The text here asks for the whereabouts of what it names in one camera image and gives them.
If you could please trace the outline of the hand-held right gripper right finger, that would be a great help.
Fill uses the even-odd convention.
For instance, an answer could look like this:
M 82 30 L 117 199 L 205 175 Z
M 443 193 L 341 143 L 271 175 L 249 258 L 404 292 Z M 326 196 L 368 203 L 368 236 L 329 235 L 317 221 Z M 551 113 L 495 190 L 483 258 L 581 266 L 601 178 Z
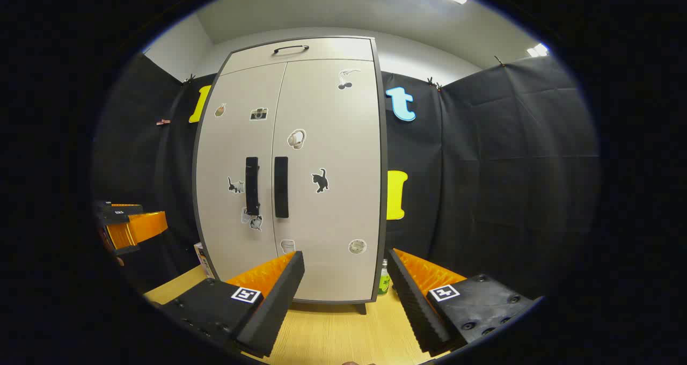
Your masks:
M 479 345 L 537 306 L 490 275 L 464 277 L 398 249 L 387 256 L 393 288 L 420 350 L 429 355 Z

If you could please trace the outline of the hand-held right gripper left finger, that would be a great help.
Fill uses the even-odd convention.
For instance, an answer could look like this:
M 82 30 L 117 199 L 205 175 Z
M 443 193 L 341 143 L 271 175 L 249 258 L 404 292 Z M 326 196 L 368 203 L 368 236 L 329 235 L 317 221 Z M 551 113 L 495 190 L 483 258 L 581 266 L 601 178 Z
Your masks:
M 161 312 L 223 350 L 269 357 L 304 271 L 303 253 L 286 253 L 228 281 L 201 280 Z

